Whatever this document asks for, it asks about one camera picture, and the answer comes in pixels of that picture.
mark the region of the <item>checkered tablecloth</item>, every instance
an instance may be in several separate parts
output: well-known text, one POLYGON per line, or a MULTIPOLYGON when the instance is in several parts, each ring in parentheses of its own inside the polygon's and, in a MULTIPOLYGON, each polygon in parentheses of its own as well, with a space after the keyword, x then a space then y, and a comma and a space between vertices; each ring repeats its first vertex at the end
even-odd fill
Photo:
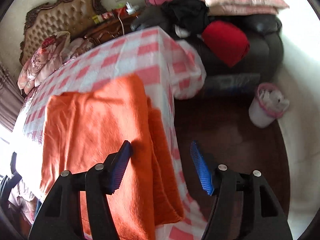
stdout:
POLYGON ((136 73, 147 96, 162 113, 186 219, 159 226, 157 240, 200 239, 206 221, 187 190, 173 125, 173 97, 193 97, 203 86, 205 70, 197 52, 185 41, 175 42, 161 28, 131 33, 102 44, 62 66, 26 98, 13 130, 16 168, 31 191, 40 197, 42 131, 45 106, 51 95, 65 91, 89 92, 110 79, 136 73))

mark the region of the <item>metal pin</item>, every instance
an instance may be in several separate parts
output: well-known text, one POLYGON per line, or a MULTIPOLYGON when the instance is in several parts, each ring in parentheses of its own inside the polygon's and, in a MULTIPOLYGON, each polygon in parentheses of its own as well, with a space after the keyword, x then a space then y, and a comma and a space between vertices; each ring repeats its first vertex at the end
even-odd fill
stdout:
POLYGON ((220 165, 218 166, 218 169, 221 170, 221 171, 226 171, 226 170, 227 170, 227 166, 224 165, 224 164, 220 164, 220 165))
POLYGON ((104 168, 104 165, 102 163, 98 163, 97 165, 95 165, 94 167, 97 171, 100 171, 104 168))
POLYGON ((63 171, 63 172, 61 172, 61 176, 66 177, 69 175, 69 173, 70 173, 69 171, 63 171))
POLYGON ((260 177, 261 176, 261 172, 260 171, 253 171, 253 175, 256 176, 256 177, 260 177))

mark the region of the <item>orange towel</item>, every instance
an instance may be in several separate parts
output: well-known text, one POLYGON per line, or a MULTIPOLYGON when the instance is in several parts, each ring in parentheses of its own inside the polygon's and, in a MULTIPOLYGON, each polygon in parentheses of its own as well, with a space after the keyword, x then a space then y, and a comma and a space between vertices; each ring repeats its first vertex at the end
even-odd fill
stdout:
MULTIPOLYGON (((176 223, 184 212, 161 121, 136 75, 118 78, 90 93, 49 99, 44 123, 41 191, 47 195, 63 170, 73 174, 102 163, 124 140, 133 155, 120 188, 108 202, 120 238, 155 239, 155 227, 176 223)), ((85 192, 84 232, 90 234, 85 192)))

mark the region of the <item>trash can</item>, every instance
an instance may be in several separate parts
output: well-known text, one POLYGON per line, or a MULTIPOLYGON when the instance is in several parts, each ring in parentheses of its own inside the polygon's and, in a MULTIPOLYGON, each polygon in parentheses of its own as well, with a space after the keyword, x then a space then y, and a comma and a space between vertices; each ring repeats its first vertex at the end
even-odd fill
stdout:
POLYGON ((249 117, 255 126, 264 128, 282 117, 288 107, 289 100, 284 98, 276 85, 262 83, 258 86, 249 108, 249 117))

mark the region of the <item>tufted headboard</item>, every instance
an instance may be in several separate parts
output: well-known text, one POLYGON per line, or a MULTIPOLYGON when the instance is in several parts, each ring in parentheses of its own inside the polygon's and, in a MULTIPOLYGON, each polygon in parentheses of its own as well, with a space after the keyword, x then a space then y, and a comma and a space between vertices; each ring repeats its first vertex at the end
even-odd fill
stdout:
POLYGON ((70 32, 71 39, 80 37, 95 25, 91 18, 106 11, 100 0, 57 0, 33 8, 26 16, 20 63, 24 65, 42 41, 58 31, 70 32))

